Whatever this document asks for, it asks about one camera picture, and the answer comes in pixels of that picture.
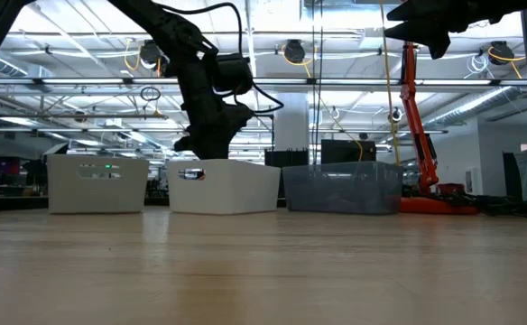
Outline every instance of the ceiling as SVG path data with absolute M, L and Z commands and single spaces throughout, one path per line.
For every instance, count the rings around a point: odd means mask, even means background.
M 219 0 L 156 0 L 158 3 L 171 5 L 179 9 L 198 9 L 207 5 L 218 4 Z M 379 52 L 383 48 L 381 14 L 377 6 L 369 5 L 365 10 L 327 11 L 323 19 L 315 23 L 302 13 L 299 1 L 283 0 L 234 0 L 241 14 L 243 31 L 242 51 L 245 56 L 255 58 L 252 70 L 257 78 L 290 78 L 305 79 L 308 77 L 302 66 L 292 66 L 282 56 L 281 48 L 289 39 L 302 40 L 308 58 L 312 58 L 314 44 L 323 49 L 322 78 L 333 79 L 385 79 L 385 59 Z M 186 16 L 219 48 L 221 53 L 237 52 L 237 22 L 229 8 L 217 9 L 209 14 Z M 320 37 L 323 27 L 323 38 Z M 74 40 L 61 35 L 61 30 Z M 130 70 L 125 61 L 134 66 L 137 64 L 137 49 L 144 40 L 151 37 L 146 32 L 106 0 L 38 0 L 28 5 L 19 14 L 9 35 L 5 38 L 0 58 L 10 64 L 31 71 L 42 67 L 46 76 L 55 78 L 155 78 L 153 71 L 139 64 L 137 69 Z M 443 60 L 430 60 L 428 50 L 422 48 L 418 59 L 419 79 L 514 79 L 516 74 L 510 65 L 483 67 L 482 60 L 473 62 L 479 51 L 486 51 L 491 41 L 506 41 L 517 56 L 524 55 L 521 16 L 507 15 L 498 25 L 477 23 L 466 32 L 452 35 L 452 44 Z M 402 42 L 388 40 L 390 52 L 391 78 L 400 77 L 400 53 Z M 319 60 L 315 68 L 310 64 L 310 71 L 319 77 Z M 482 72 L 472 73 L 473 65 L 480 66 Z M 519 69 L 527 76 L 523 63 Z M 0 78 L 6 75 L 0 72 Z M 37 92 L 23 86 L 0 85 L 0 98 L 20 103 L 24 109 L 51 107 L 50 114 L 63 114 L 78 110 L 88 113 L 103 114 L 140 114 L 136 118 L 122 118 L 116 121 L 122 127 L 131 128 L 165 128 L 187 125 L 187 117 L 179 109 L 182 102 L 177 87 L 160 88 L 162 98 L 153 105 L 146 103 L 137 95 L 139 88 L 124 86 L 53 86 L 53 94 L 63 91 L 75 91 L 75 95 L 39 96 Z M 272 96 L 281 92 L 293 92 L 287 87 L 269 87 Z M 308 102 L 313 102 L 311 88 L 300 88 L 296 92 L 304 93 Z M 471 88 L 443 88 L 420 91 L 417 94 L 421 116 L 433 115 L 449 103 L 473 92 Z M 392 93 L 392 105 L 401 107 L 402 101 L 398 89 Z M 385 129 L 388 124 L 388 95 L 385 88 L 367 91 L 365 88 L 334 87 L 322 91 L 322 99 L 338 116 L 343 127 L 366 127 Z M 239 100 L 252 109 L 268 107 L 273 102 L 253 92 L 245 94 Z M 153 111 L 159 110 L 169 119 L 148 118 Z M 337 127 L 328 113 L 322 113 L 322 128 Z M 66 125 L 76 128 L 104 127 L 108 119 L 89 119 L 77 122 L 72 119 L 41 121 L 46 124 Z M 249 127 L 266 128 L 266 121 L 251 120 Z M 180 137 L 174 133 L 148 134 L 161 145 L 167 147 Z M 112 135 L 90 135 L 100 137 L 102 142 L 126 146 Z M 235 140 L 238 142 L 270 143 L 269 132 L 260 134 L 243 134 Z M 253 155 L 239 153 L 238 156 Z

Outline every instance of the white pillar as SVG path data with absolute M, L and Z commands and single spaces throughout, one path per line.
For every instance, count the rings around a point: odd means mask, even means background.
M 307 93 L 280 93 L 284 107 L 275 112 L 275 150 L 303 150 L 310 147 Z

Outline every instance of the white bin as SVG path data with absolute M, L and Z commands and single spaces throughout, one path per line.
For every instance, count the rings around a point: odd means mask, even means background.
M 227 215 L 276 210 L 280 171 L 226 159 L 168 162 L 171 211 Z
M 143 159 L 49 155 L 49 212 L 140 212 L 148 171 Z

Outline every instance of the translucent gray bin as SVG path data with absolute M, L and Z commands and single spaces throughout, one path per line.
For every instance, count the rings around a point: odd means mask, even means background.
M 366 215 L 396 214 L 402 167 L 384 162 L 345 162 L 282 169 L 290 211 Z

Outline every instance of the wooden tabletop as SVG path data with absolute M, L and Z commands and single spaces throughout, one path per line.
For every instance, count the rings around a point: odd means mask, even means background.
M 527 325 L 527 219 L 5 212 L 0 324 Z

